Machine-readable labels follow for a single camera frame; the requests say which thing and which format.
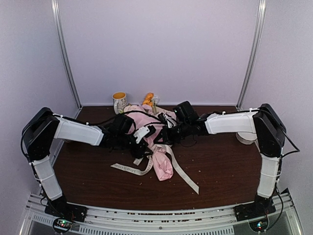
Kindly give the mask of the beige printed ribbon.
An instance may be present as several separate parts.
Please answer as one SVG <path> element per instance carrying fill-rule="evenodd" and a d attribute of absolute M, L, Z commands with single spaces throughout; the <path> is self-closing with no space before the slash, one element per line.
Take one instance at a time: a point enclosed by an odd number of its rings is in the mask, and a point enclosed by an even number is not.
<path fill-rule="evenodd" d="M 159 181 L 171 179 L 175 171 L 196 194 L 199 194 L 200 188 L 198 184 L 180 167 L 170 145 L 154 144 L 151 147 L 152 154 L 148 155 L 148 163 L 144 170 L 118 163 L 111 165 L 111 167 L 137 176 L 146 175 L 153 168 Z"/>

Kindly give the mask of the white fake flower stem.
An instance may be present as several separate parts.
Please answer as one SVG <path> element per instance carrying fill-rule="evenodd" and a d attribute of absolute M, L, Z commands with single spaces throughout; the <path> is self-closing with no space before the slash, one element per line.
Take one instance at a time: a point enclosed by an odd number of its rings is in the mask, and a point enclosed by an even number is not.
<path fill-rule="evenodd" d="M 158 105 L 160 102 L 160 98 L 158 96 L 154 96 L 152 98 L 152 103 L 155 104 L 155 105 Z"/>

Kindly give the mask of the orange fake flower stem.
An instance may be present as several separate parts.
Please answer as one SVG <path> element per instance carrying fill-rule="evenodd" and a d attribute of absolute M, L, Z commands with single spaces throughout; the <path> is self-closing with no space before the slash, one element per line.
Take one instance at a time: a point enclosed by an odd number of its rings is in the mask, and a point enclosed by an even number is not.
<path fill-rule="evenodd" d="M 143 102 L 142 102 L 142 105 L 148 105 L 150 107 L 153 106 L 153 98 L 154 98 L 154 93 L 147 93 Z"/>

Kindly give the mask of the white patterned mug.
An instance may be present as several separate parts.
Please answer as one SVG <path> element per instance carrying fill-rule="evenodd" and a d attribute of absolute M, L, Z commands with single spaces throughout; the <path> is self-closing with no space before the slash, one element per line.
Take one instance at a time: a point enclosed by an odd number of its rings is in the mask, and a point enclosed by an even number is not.
<path fill-rule="evenodd" d="M 113 109 L 116 114 L 124 112 L 127 103 L 127 95 L 125 92 L 116 92 L 112 95 L 113 98 Z"/>

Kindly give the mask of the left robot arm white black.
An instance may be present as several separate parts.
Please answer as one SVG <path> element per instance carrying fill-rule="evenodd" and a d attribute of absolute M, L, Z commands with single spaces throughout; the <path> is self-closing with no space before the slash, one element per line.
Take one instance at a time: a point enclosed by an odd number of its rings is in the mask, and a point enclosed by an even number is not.
<path fill-rule="evenodd" d="M 139 126 L 129 113 L 87 122 L 42 107 L 23 128 L 20 145 L 51 209 L 59 217 L 66 217 L 70 206 L 53 168 L 56 158 L 52 155 L 58 143 L 71 141 L 110 150 L 127 149 L 133 157 L 142 158 L 149 153 L 146 138 L 155 132 L 152 124 Z"/>

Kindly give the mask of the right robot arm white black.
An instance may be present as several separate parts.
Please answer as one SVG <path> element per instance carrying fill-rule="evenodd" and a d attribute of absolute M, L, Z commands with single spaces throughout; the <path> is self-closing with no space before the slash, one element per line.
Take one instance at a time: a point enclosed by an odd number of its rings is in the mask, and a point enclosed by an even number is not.
<path fill-rule="evenodd" d="M 178 118 L 177 125 L 164 126 L 155 138 L 155 144 L 172 145 L 187 136 L 220 133 L 235 133 L 239 142 L 257 144 L 262 166 L 260 183 L 250 210 L 255 216 L 261 216 L 267 211 L 281 174 L 286 134 L 285 126 L 273 108 L 265 103 L 248 111 L 199 116 L 190 102 L 185 101 L 173 110 Z"/>

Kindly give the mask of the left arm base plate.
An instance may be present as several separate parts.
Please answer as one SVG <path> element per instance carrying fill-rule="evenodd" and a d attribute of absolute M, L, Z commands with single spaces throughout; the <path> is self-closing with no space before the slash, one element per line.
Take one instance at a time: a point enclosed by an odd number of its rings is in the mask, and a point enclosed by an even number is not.
<path fill-rule="evenodd" d="M 69 221 L 84 222 L 87 215 L 87 207 L 73 204 L 50 205 L 45 207 L 45 213 Z"/>

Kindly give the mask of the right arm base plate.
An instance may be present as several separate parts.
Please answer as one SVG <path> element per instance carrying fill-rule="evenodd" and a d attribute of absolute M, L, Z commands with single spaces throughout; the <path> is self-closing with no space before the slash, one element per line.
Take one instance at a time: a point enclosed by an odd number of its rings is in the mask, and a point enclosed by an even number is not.
<path fill-rule="evenodd" d="M 252 202 L 234 207 L 234 213 L 238 222 L 266 216 L 266 214 L 274 212 L 276 212 L 276 208 L 273 203 L 264 206 L 262 203 Z"/>

